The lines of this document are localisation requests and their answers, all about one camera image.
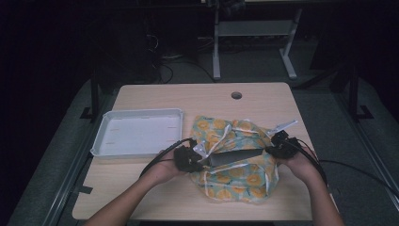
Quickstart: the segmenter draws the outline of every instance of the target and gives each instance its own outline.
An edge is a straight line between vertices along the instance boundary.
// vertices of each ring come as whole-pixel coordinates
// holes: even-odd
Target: table
[[[241,92],[235,100],[233,92]],[[259,126],[274,128],[291,120],[298,123],[286,132],[307,142],[311,140],[284,83],[133,85],[120,89],[113,110],[180,108],[184,112],[183,138],[188,137],[197,115],[225,120],[250,119]],[[101,207],[131,185],[150,159],[94,157],[72,215],[90,218]],[[156,187],[143,199],[132,219],[138,220],[311,220],[309,193],[285,166],[279,166],[279,184],[262,204],[216,202],[207,198],[189,176],[174,178]]]

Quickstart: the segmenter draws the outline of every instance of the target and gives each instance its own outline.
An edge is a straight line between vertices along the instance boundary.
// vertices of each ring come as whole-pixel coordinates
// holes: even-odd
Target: rectangular tray
[[[109,111],[92,149],[100,158],[154,157],[182,139],[181,109]]]

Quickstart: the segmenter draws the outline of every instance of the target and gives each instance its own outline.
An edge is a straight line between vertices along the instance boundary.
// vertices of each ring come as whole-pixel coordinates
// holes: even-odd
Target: drawstring bag
[[[206,154],[264,149],[271,146],[264,128],[250,121],[224,121],[197,116],[191,137],[204,142]],[[279,180],[277,161],[265,151],[244,160],[192,172],[191,179],[209,198],[218,201],[263,202]]]

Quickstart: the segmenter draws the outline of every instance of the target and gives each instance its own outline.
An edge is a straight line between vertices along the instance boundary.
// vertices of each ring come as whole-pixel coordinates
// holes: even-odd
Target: person's right hand
[[[313,156],[311,150],[308,148],[302,148],[310,156]],[[278,159],[281,164],[286,165],[293,175],[303,182],[308,182],[309,180],[314,180],[316,178],[322,179],[320,173],[311,164],[311,161],[303,155],[303,153],[298,152],[294,157],[289,159]]]

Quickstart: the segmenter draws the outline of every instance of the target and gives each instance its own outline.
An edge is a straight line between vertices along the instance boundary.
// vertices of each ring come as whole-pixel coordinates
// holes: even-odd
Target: wooden tabletop
[[[235,100],[233,92],[242,98]],[[189,136],[197,115],[224,120],[248,119],[264,128],[297,120],[286,132],[311,146],[309,135],[288,85],[284,83],[134,85],[120,89],[113,110],[180,108],[184,112],[183,138]],[[94,157],[73,208],[74,218],[90,218],[137,178],[150,159]],[[262,204],[216,202],[207,198],[189,176],[174,178],[150,191],[131,218],[143,220],[311,220],[307,188],[285,166],[279,183]]]

